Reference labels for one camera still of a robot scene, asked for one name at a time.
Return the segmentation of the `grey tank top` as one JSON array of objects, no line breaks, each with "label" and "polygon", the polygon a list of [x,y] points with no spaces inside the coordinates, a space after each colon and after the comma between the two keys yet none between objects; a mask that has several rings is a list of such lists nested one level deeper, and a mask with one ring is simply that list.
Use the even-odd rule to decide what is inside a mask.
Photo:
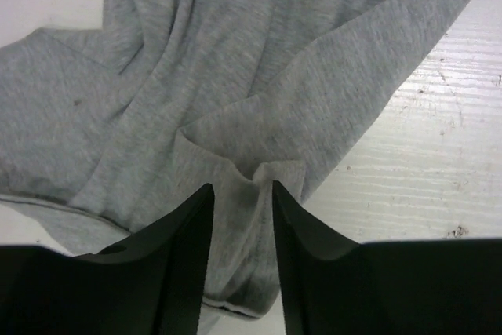
[{"label": "grey tank top", "polygon": [[2,48],[1,197],[85,253],[210,183],[203,304],[258,319],[272,182],[306,201],[469,1],[105,0]]}]

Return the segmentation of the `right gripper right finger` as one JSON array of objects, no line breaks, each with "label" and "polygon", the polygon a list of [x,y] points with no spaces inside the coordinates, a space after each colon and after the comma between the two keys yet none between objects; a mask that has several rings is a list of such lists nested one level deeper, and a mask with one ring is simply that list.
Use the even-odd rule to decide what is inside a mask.
[{"label": "right gripper right finger", "polygon": [[357,243],[272,188],[288,334],[498,334],[501,241]]}]

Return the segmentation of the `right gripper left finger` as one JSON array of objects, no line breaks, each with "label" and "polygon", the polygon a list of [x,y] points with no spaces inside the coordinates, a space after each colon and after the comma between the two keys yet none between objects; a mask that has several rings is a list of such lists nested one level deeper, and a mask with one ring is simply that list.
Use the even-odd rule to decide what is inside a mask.
[{"label": "right gripper left finger", "polygon": [[170,214],[95,254],[2,247],[2,333],[197,333],[214,199],[205,184]]}]

